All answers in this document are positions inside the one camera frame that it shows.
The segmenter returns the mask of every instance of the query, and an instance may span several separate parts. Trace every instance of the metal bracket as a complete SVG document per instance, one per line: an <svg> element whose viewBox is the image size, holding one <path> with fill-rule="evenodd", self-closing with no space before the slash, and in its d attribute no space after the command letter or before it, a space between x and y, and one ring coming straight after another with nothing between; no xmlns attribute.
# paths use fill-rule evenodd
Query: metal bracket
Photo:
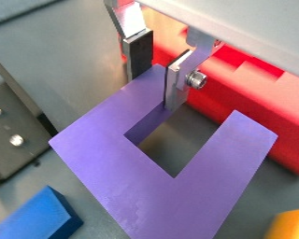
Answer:
<svg viewBox="0 0 299 239"><path fill-rule="evenodd" d="M206 76L196 67L210 57L215 39L195 28L188 28L187 44L196 47L178 56L166 68L164 107L175 111L187 100L188 86L200 89L206 84Z"/></svg>
<svg viewBox="0 0 299 239"><path fill-rule="evenodd" d="M0 182L47 149L56 130L41 108L0 64Z"/></svg>
<svg viewBox="0 0 299 239"><path fill-rule="evenodd" d="M57 134L57 130L52 125L43 109L37 106L30 96L28 95L22 87L18 85L17 81L14 80L13 76L10 75L9 71L6 70L6 68L1 63L0 63L0 76L2 77L6 84L9 85L9 88L12 89L18 99L24 103L32 116L41 122L51 136L55 136Z"/></svg>
<svg viewBox="0 0 299 239"><path fill-rule="evenodd" d="M140 4L131 0L104 0L104 5L121 36L127 58L128 81L152 66L154 32L146 28Z"/></svg>

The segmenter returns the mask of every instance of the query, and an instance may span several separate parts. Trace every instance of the orange block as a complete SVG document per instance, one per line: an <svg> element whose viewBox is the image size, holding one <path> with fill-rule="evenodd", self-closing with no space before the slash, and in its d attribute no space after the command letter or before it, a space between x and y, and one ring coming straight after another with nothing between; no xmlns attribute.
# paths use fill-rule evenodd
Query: orange block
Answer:
<svg viewBox="0 0 299 239"><path fill-rule="evenodd" d="M299 210L277 215L266 239L299 239Z"/></svg>

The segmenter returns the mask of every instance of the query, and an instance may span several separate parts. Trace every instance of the red object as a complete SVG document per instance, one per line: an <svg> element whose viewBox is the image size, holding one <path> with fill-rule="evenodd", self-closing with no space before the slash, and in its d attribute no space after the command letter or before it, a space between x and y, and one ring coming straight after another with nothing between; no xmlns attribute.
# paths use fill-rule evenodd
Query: red object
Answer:
<svg viewBox="0 0 299 239"><path fill-rule="evenodd" d="M178 55L156 43L154 63ZM187 104L222 123L236 109L278 134L270 155L299 175L299 77L224 45L200 66L208 83Z"/></svg>

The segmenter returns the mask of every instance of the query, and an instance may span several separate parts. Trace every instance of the purple block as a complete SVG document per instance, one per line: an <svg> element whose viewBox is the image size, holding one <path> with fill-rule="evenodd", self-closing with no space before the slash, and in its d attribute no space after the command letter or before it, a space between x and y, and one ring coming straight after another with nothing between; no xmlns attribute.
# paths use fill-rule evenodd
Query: purple block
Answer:
<svg viewBox="0 0 299 239"><path fill-rule="evenodd" d="M235 111L172 178L135 146L171 115L163 79L155 65L49 143L131 238L211 239L277 135Z"/></svg>

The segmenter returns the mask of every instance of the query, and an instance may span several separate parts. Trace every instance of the gray floor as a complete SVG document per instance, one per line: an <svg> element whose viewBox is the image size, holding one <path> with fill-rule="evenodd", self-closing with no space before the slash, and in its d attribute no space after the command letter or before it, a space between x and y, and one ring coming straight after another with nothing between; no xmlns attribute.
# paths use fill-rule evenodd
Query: gray floor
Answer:
<svg viewBox="0 0 299 239"><path fill-rule="evenodd" d="M125 84L117 35L103 1L64 0L1 24L0 62L63 130ZM175 176L215 129L183 106L140 149ZM53 150L39 162L0 185L0 221L49 185L84 220L72 238L128 238ZM263 238L273 216L297 208L299 177L265 160L215 238Z"/></svg>

